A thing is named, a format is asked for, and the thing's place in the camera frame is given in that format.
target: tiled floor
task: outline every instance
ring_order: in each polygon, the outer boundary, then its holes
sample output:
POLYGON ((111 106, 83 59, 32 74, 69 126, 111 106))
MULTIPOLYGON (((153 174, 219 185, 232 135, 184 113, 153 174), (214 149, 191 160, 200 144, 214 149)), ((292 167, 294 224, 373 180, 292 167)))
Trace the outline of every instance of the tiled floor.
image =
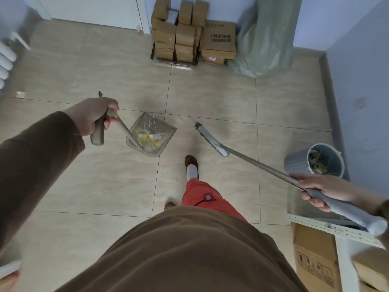
POLYGON ((2 93, 0 141, 99 90, 119 101, 129 126, 148 111, 178 128, 159 158, 129 148, 114 125, 104 146, 86 137, 85 151, 19 232, 23 270, 15 291, 54 290, 161 212, 166 199, 180 200, 187 154, 197 157, 200 179, 271 235, 294 266, 286 209, 298 191, 235 156, 219 156, 193 127, 200 121, 228 146, 283 170, 289 152, 331 143, 318 59, 298 56, 287 73, 255 80, 202 63, 192 70, 154 64, 151 43, 131 30, 46 21, 15 66, 2 93))

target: foot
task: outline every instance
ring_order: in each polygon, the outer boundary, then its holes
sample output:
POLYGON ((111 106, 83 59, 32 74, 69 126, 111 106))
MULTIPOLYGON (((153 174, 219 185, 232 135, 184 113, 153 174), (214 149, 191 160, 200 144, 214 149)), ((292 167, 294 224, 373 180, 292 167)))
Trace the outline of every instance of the foot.
POLYGON ((173 202, 167 202, 163 211, 168 210, 171 207, 175 207, 175 204, 173 202))
POLYGON ((194 156, 187 155, 185 157, 185 167, 188 181, 193 178, 198 179, 198 164, 194 156))

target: red pants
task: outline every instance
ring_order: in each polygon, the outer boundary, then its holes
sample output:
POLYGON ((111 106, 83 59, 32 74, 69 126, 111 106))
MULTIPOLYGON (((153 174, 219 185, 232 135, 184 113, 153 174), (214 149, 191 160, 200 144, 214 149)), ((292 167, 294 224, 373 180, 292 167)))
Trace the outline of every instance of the red pants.
POLYGON ((181 204, 220 211, 248 222, 229 202, 223 199, 217 190, 208 183, 195 178, 187 183, 181 204))

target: white door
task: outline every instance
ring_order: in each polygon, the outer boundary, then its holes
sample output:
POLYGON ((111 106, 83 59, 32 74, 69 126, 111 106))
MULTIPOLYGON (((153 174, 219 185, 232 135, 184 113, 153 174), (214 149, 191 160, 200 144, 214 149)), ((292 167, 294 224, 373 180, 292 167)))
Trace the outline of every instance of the white door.
POLYGON ((51 18, 142 28, 137 0, 39 0, 51 18))

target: dustpan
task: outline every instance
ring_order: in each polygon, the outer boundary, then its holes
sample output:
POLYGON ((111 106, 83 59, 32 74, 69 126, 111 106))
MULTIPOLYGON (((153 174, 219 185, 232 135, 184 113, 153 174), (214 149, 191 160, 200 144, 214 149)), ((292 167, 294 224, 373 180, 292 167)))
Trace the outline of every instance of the dustpan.
POLYGON ((133 137, 127 136, 126 143, 149 157, 158 157, 176 130, 176 127, 144 112, 130 128, 133 137))
MULTIPOLYGON (((103 93, 99 91, 98 95, 102 97, 103 93)), ((144 112, 128 129, 118 113, 107 108, 104 115, 95 121, 95 131, 91 134, 91 143, 95 146, 104 144, 104 121, 107 115, 117 118, 120 129, 127 135, 128 146, 149 157, 158 157, 177 130, 148 112, 144 112)))

